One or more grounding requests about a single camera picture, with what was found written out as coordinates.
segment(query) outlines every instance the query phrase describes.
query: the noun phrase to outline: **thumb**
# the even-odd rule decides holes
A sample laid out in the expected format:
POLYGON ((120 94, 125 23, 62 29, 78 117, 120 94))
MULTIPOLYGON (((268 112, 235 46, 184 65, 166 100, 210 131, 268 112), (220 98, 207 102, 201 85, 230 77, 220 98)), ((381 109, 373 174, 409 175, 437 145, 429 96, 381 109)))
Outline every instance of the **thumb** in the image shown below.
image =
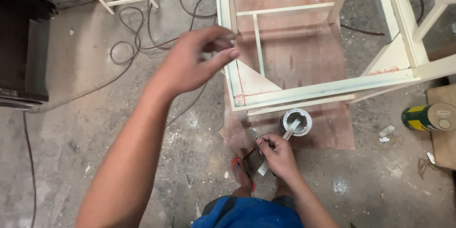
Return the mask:
POLYGON ((239 50, 236 48, 229 48, 223 51, 220 51, 212 59, 202 62, 200 67, 206 73, 214 75, 217 71, 223 68, 225 65, 229 64, 231 61, 239 57, 239 50))
POLYGON ((256 140, 256 143, 258 144, 259 146, 259 149, 263 152, 263 154, 265 155, 266 159, 268 157, 270 157, 272 154, 274 154, 274 152, 272 151, 272 149, 269 147, 269 144, 265 142, 265 140, 263 138, 258 138, 256 140))

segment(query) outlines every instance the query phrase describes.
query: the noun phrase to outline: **foot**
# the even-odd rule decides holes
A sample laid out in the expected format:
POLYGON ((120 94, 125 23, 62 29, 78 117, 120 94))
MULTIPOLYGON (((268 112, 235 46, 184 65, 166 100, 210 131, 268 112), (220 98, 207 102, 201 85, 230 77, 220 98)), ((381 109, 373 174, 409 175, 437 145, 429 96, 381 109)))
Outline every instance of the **foot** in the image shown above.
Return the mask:
MULTIPOLYGON (((231 172, 234 174, 235 170, 236 170, 236 166, 237 165, 240 165, 241 167, 243 167, 244 169, 246 169, 245 165, 244 165, 244 162, 242 161, 241 158, 239 158, 232 166, 231 166, 231 172)), ((242 169, 238 169, 237 170, 238 172, 238 175, 236 177, 236 180, 239 184, 241 184, 242 187, 248 189, 248 191, 252 191, 253 190, 253 185, 252 185, 252 180, 250 179, 250 177, 248 176, 248 174, 242 170, 242 169)))

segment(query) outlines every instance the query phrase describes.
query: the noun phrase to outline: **hand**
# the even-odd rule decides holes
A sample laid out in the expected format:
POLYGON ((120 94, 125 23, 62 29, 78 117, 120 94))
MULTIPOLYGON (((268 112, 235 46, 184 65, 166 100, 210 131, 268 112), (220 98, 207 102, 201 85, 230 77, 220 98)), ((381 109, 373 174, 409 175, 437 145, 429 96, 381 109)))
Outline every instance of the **hand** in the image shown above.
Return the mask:
POLYGON ((215 25, 183 33, 152 80, 171 97, 199 88, 239 56, 230 42, 233 39, 230 30, 215 25), (214 51, 219 53, 210 60, 201 55, 214 51))
POLYGON ((266 157, 269 168, 276 176, 282 178, 286 183, 288 183, 289 179, 300 176, 288 140, 283 139, 280 135, 267 133, 260 136, 256 143, 266 157))

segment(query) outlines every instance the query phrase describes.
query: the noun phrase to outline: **red flip-flop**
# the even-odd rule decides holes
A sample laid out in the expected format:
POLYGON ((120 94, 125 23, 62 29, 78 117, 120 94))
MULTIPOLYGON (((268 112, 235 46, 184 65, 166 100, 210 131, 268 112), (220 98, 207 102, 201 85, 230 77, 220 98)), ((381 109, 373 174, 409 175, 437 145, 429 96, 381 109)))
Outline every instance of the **red flip-flop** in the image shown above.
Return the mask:
POLYGON ((237 182, 239 182, 237 180, 237 173, 238 173, 239 169, 244 171, 247 174, 247 176, 250 179, 250 181, 252 182, 252 187, 253 187, 252 192, 254 192, 256 190, 256 184, 255 184, 254 180, 250 177, 248 172, 245 170, 245 168, 241 167, 241 165, 237 162, 238 160, 241 160, 242 161, 242 165, 245 167, 244 161, 239 156, 234 156, 231 159, 231 170, 233 170, 233 166, 237 164, 236 168, 234 169, 234 173, 233 173, 234 174, 234 178, 236 179, 237 182))

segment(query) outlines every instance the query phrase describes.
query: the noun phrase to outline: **dusty floor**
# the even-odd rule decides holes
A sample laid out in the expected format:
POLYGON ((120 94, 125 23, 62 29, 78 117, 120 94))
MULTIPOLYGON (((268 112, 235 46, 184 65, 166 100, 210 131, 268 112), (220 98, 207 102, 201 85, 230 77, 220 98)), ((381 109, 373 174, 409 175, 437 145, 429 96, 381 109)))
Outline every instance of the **dusty floor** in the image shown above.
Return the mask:
MULTIPOLYGON (((183 0, 188 8, 197 0, 183 0)), ((414 1, 416 11, 419 3, 414 1)), ((151 16, 152 35, 161 42, 188 29, 191 17, 178 0, 159 0, 161 8, 151 16)), ((425 0, 426 13, 432 0, 425 0)), ((145 11, 145 2, 135 6, 145 11)), ((215 11, 215 0, 203 2, 201 13, 215 11)), ((381 31, 373 0, 348 0, 341 23, 360 29, 381 31)), ((456 38, 456 9, 449 8, 425 43, 434 50, 456 38)), ((134 26, 138 14, 125 14, 134 26)), ((195 27, 213 20, 197 20, 195 27)), ((108 58, 113 43, 132 41, 116 15, 91 3, 63 10, 49 22, 47 92, 57 106, 114 78, 124 68, 108 58)), ((383 37, 342 29, 347 76, 359 76, 385 44, 383 37)), ((127 47, 115 51, 121 59, 127 47)), ((112 85, 44 114, 27 114, 37 175, 36 227, 72 227, 79 204, 109 146, 125 123, 148 78, 166 53, 140 53, 129 71, 112 85)), ((205 204, 237 188, 229 170, 233 153, 223 147, 217 134, 223 126, 223 80, 217 74, 202 97, 166 130, 160 166, 142 227, 185 227, 197 218, 205 204), (185 175, 191 178, 187 186, 185 175)), ((425 103, 425 89, 435 82, 404 88, 351 106, 355 150, 296 151, 299 169, 341 227, 350 222, 362 227, 454 227, 455 192, 448 172, 428 169, 417 173, 419 157, 432 150, 428 133, 407 130, 399 113, 408 106, 425 103), (385 126, 394 125, 393 142, 380 145, 375 137, 385 126)), ((197 96, 191 92, 175 100, 170 117, 197 96)), ((23 132, 22 113, 0 109, 0 227, 27 227, 32 214, 30 166, 23 132)), ((254 175, 255 197, 269 199, 274 177, 254 175)))

